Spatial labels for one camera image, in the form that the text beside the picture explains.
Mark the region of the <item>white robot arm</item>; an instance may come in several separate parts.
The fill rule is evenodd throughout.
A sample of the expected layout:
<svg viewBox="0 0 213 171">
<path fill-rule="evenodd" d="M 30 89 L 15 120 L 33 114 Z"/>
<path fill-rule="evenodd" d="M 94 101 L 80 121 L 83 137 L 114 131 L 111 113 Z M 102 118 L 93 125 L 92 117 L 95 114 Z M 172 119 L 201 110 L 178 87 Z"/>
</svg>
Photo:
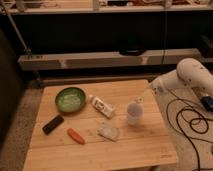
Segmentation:
<svg viewBox="0 0 213 171">
<path fill-rule="evenodd" d="M 165 94 L 171 90 L 186 87 L 197 87 L 206 93 L 206 96 L 201 98 L 204 108 L 213 112 L 213 75 L 194 58 L 182 59 L 174 70 L 155 78 L 149 87 L 156 94 Z"/>
</svg>

